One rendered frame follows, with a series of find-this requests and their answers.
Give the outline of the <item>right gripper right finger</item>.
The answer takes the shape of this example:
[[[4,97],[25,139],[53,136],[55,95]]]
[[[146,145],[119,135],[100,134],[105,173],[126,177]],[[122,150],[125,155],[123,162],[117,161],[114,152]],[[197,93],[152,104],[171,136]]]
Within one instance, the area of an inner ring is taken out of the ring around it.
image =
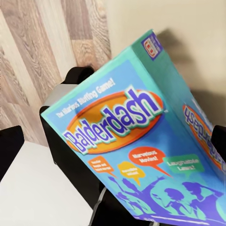
[[[226,163],[226,127],[216,125],[212,132],[211,142]]]

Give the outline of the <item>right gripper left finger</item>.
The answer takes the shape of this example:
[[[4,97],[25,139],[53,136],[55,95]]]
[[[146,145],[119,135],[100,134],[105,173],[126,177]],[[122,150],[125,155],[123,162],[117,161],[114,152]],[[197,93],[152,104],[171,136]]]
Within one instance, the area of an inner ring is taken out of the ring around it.
[[[0,181],[24,144],[20,125],[0,130]]]

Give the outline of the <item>board game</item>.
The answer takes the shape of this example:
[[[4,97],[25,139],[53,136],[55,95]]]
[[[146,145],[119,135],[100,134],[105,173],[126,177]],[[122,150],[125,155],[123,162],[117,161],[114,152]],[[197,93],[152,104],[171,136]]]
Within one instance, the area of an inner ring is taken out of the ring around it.
[[[226,226],[214,128],[152,29],[41,116],[135,219]]]

